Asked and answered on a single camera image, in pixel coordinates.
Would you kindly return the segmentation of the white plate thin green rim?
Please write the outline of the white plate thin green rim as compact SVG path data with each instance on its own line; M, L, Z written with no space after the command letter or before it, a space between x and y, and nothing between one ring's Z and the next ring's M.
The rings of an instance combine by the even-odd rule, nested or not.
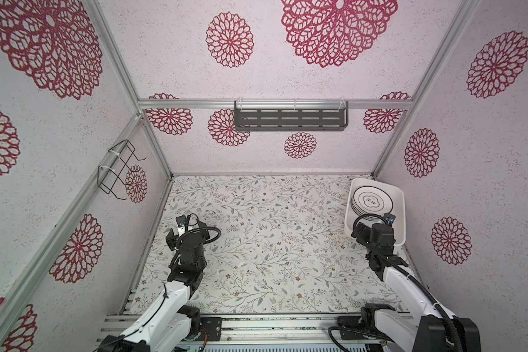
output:
M384 215L392 212L394 202L387 192L378 187L361 186L351 195L351 206L358 215Z

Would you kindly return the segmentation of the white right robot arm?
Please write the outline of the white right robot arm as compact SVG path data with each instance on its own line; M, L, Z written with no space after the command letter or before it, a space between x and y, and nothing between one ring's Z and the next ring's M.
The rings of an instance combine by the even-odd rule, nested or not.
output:
M367 249L372 272L405 304L407 313L388 304L367 304L361 311L363 334L384 338L403 351L481 351L480 332L469 318L446 308L395 253L394 229L387 221L356 220L351 236Z

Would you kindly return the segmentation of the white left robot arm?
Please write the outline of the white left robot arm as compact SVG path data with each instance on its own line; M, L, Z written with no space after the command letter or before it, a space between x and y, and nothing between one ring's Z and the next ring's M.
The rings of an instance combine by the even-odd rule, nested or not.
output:
M174 351L183 341L209 340L202 325L199 309L188 302L196 293L208 263L206 244L221 235L221 230L209 227L196 214L176 218L177 233L166 236L167 246L174 252L169 265L170 274L163 283L161 294L117 336L108 335L97 351Z

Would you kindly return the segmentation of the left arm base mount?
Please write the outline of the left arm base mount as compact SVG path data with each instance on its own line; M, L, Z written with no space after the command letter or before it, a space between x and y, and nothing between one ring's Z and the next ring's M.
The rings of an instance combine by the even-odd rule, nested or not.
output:
M184 341L208 341L221 340L223 318L219 316L202 317L200 310L196 307L184 305L177 311L179 318L186 318L188 334Z

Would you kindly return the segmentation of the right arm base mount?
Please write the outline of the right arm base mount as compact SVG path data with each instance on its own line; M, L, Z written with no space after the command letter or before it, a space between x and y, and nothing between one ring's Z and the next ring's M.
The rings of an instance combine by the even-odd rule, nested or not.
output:
M343 340L359 340L362 337L388 340L389 337L375 327L375 312L396 309L388 304L368 303L361 308L359 315L343 315L337 318L337 331Z

